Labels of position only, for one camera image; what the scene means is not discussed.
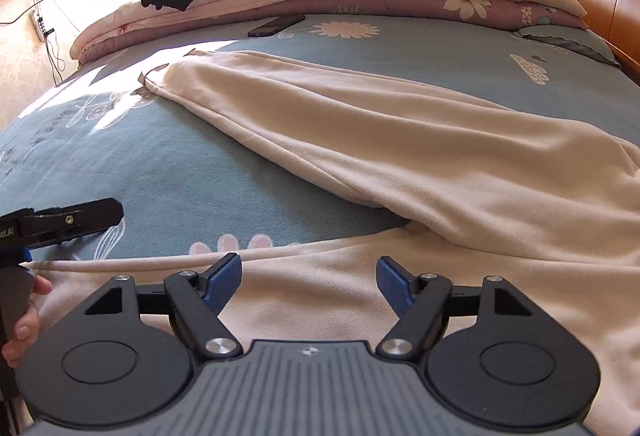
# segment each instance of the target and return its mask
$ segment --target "metal screw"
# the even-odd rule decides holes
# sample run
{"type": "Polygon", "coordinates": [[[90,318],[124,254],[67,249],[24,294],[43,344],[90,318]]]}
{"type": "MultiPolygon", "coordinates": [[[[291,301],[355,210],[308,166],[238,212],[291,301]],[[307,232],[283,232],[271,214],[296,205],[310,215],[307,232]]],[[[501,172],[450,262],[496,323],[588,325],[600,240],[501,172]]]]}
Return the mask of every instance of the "metal screw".
{"type": "Polygon", "coordinates": [[[411,342],[404,339],[389,339],[382,342],[382,350],[387,355],[406,355],[414,349],[411,342]]]}
{"type": "Polygon", "coordinates": [[[213,353],[214,355],[228,355],[236,351],[238,344],[231,339],[219,337],[208,340],[204,347],[209,353],[213,353]]]}

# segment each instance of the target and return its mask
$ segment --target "electrical wire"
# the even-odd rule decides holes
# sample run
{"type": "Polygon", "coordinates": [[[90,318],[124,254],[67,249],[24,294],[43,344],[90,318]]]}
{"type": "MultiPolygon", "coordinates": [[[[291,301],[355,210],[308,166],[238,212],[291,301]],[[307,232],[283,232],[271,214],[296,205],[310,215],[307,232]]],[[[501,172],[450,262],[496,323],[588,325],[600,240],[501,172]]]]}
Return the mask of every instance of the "electrical wire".
{"type": "MultiPolygon", "coordinates": [[[[64,64],[64,61],[59,57],[60,55],[60,46],[58,46],[58,53],[57,54],[53,54],[53,45],[49,43],[49,38],[45,38],[45,46],[47,48],[47,57],[49,57],[49,62],[51,63],[52,67],[55,68],[56,72],[58,72],[58,76],[60,77],[60,82],[63,81],[64,77],[62,76],[62,72],[60,71],[60,63],[62,62],[64,64]]],[[[53,82],[56,84],[56,86],[58,85],[58,82],[56,82],[56,79],[53,79],[53,82]]]]}
{"type": "Polygon", "coordinates": [[[56,41],[56,54],[54,56],[54,58],[56,59],[56,65],[58,66],[59,70],[65,71],[66,61],[60,57],[60,45],[58,44],[58,33],[55,30],[53,31],[53,39],[56,41]]]}
{"type": "MultiPolygon", "coordinates": [[[[31,6],[31,8],[35,7],[36,17],[38,20],[40,20],[42,18],[40,14],[40,3],[44,0],[31,0],[31,1],[33,1],[33,5],[31,6]]],[[[46,30],[43,32],[43,39],[44,39],[45,49],[47,50],[47,58],[49,59],[49,64],[51,66],[51,78],[53,79],[53,84],[55,84],[55,86],[58,86],[58,84],[61,84],[62,81],[64,80],[64,76],[62,75],[62,72],[65,71],[66,69],[66,63],[63,59],[60,58],[60,45],[58,44],[58,35],[56,34],[55,30],[53,30],[53,32],[51,33],[54,34],[54,38],[56,40],[57,51],[55,54],[53,53],[53,44],[49,42],[49,35],[46,34],[46,30]],[[56,79],[56,73],[58,73],[60,82],[58,82],[58,80],[56,79]]]]}
{"type": "Polygon", "coordinates": [[[80,30],[76,24],[71,21],[71,18],[66,14],[66,12],[64,11],[64,9],[60,6],[60,4],[56,1],[56,0],[51,0],[55,6],[58,8],[58,10],[60,11],[60,13],[66,18],[66,20],[69,22],[69,25],[71,25],[73,28],[75,28],[76,32],[78,34],[80,34],[80,32],[82,32],[82,30],[80,30]]]}
{"type": "Polygon", "coordinates": [[[4,22],[4,23],[0,23],[0,25],[13,25],[15,22],[17,22],[21,17],[23,17],[27,12],[29,12],[31,9],[33,9],[34,7],[39,6],[44,0],[36,0],[34,2],[34,4],[29,7],[28,9],[26,9],[23,13],[21,13],[17,18],[15,18],[12,22],[4,22]]]}

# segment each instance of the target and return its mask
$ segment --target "blue bed sheet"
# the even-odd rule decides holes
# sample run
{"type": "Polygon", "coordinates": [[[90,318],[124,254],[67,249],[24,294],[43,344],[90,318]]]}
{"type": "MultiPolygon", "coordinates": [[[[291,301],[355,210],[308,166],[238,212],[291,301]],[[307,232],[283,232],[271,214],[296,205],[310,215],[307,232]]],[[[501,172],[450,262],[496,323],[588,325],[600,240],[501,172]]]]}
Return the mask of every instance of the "blue bed sheet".
{"type": "Polygon", "coordinates": [[[255,50],[444,86],[527,113],[575,119],[640,144],[640,87],[615,67],[458,22],[308,16],[271,38],[265,21],[205,28],[92,63],[0,133],[0,215],[114,197],[125,220],[36,259],[104,259],[309,243],[404,225],[303,181],[173,102],[138,75],[193,47],[255,50]]]}

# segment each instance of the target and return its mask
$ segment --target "gray ridged surface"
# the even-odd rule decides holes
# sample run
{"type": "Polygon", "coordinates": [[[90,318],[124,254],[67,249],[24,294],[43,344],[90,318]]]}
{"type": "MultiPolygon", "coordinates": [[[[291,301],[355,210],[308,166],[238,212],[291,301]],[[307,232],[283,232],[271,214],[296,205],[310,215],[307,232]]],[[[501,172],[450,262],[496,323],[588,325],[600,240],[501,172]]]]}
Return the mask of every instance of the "gray ridged surface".
{"type": "MultiPolygon", "coordinates": [[[[39,423],[30,436],[80,436],[39,423]]],[[[256,342],[207,364],[172,408],[102,436],[485,436],[429,395],[413,368],[385,364],[362,342],[256,342]]],[[[546,436],[587,436],[573,425],[546,436]]]]}

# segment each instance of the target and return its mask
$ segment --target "hand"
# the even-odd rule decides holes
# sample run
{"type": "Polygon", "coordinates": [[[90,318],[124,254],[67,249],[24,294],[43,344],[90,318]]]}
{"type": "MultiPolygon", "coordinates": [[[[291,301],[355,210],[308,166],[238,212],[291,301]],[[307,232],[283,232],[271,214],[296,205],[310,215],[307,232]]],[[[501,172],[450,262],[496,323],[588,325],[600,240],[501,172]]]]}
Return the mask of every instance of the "hand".
{"type": "MultiPolygon", "coordinates": [[[[50,293],[52,289],[53,287],[47,279],[41,275],[35,277],[33,281],[34,293],[46,295],[50,293]]],[[[40,316],[38,315],[36,305],[31,301],[27,313],[15,323],[14,338],[2,347],[2,356],[4,356],[4,359],[9,363],[10,367],[14,369],[18,367],[24,352],[38,339],[39,333],[40,316]]]]}

